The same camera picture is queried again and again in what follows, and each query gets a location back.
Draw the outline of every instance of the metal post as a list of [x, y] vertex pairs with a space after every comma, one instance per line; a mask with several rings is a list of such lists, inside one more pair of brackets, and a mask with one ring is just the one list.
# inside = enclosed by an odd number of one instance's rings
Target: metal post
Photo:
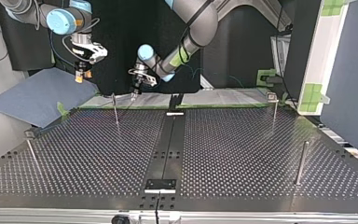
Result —
[[300, 161], [300, 165], [298, 167], [296, 185], [299, 185], [300, 181], [301, 181], [301, 176], [302, 176], [302, 173], [303, 173], [303, 170], [304, 170], [304, 163], [305, 163], [305, 159], [306, 159], [306, 156], [307, 156], [307, 150], [308, 150], [309, 145], [310, 145], [309, 141], [304, 142], [304, 146], [303, 146], [303, 150], [302, 150], [302, 154], [301, 154], [301, 161]]
[[118, 115], [117, 115], [117, 108], [116, 108], [116, 96], [115, 96], [115, 93], [113, 92], [112, 93], [112, 105], [113, 105], [113, 108], [115, 109], [115, 116], [116, 116], [116, 124], [118, 124]]
[[279, 101], [277, 101], [277, 102], [275, 103], [275, 110], [274, 110], [274, 121], [275, 121], [275, 119], [277, 118], [277, 111], [278, 111], [278, 103], [279, 103]]
[[27, 144], [28, 144], [29, 149], [31, 150], [32, 157], [34, 158], [34, 160], [36, 160], [36, 155], [34, 154], [34, 148], [32, 147], [30, 139], [27, 139]]

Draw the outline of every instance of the metal frame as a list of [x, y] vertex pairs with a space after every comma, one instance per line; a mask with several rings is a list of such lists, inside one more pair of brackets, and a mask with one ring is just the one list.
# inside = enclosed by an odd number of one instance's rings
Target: metal frame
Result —
[[[110, 223], [116, 215], [155, 224], [154, 212], [109, 210], [0, 209], [0, 223]], [[358, 215], [324, 213], [191, 213], [158, 212], [161, 223], [358, 223]]]

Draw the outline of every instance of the black backdrop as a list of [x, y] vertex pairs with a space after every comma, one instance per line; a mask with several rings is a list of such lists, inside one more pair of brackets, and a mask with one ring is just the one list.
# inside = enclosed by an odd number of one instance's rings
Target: black backdrop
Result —
[[[62, 0], [45, 0], [45, 3], [60, 6]], [[139, 46], [145, 43], [150, 44], [161, 57], [165, 57], [179, 43], [180, 36], [185, 30], [185, 24], [163, 0], [94, 0], [91, 3], [93, 16], [101, 18], [101, 22], [93, 29], [93, 40], [103, 44], [109, 50], [108, 57], [93, 68], [94, 78], [92, 81], [98, 85], [102, 94], [129, 92], [131, 76], [127, 71], [135, 63]], [[46, 66], [46, 60], [50, 60], [50, 50], [47, 48], [48, 36], [40, 37], [41, 33], [47, 33], [46, 30], [42, 29], [37, 32], [33, 26], [7, 19], [2, 8], [0, 9], [0, 21], [5, 40], [10, 45], [10, 57], [12, 58], [12, 55], [16, 57], [15, 60], [11, 59], [14, 68], [30, 70], [34, 69], [37, 64], [40, 65], [40, 68], [48, 67]], [[16, 33], [18, 28], [22, 28], [20, 34]], [[213, 73], [217, 64], [220, 64], [218, 70], [227, 71], [219, 74], [224, 77], [225, 82], [218, 84], [218, 87], [239, 87], [241, 85], [253, 87], [256, 71], [273, 67], [269, 37], [274, 34], [274, 25], [270, 24], [254, 8], [236, 8], [221, 22], [219, 32], [213, 41], [214, 43], [226, 41], [225, 47], [212, 50], [212, 54], [211, 49], [214, 48], [214, 44], [199, 51], [188, 63], [191, 69], [182, 66], [171, 82], [160, 82], [155, 89], [147, 91], [196, 92], [200, 89], [200, 71]], [[39, 37], [22, 38], [36, 35]], [[61, 37], [55, 35], [53, 39], [54, 46], [61, 56], [72, 61], [71, 55], [61, 45]], [[40, 47], [19, 48], [19, 46], [24, 46], [23, 43], [19, 44], [21, 42]], [[204, 60], [201, 59], [201, 54], [205, 55]], [[40, 58], [45, 59], [44, 63], [40, 62]], [[62, 63], [57, 62], [56, 65], [64, 69]], [[239, 79], [241, 84], [231, 77]]]

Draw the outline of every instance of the black center rail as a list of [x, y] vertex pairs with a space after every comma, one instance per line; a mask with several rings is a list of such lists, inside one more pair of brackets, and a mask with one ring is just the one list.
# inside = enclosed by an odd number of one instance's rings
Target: black center rail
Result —
[[0, 159], [0, 207], [358, 213], [358, 160], [292, 110], [184, 113], [76, 111]]

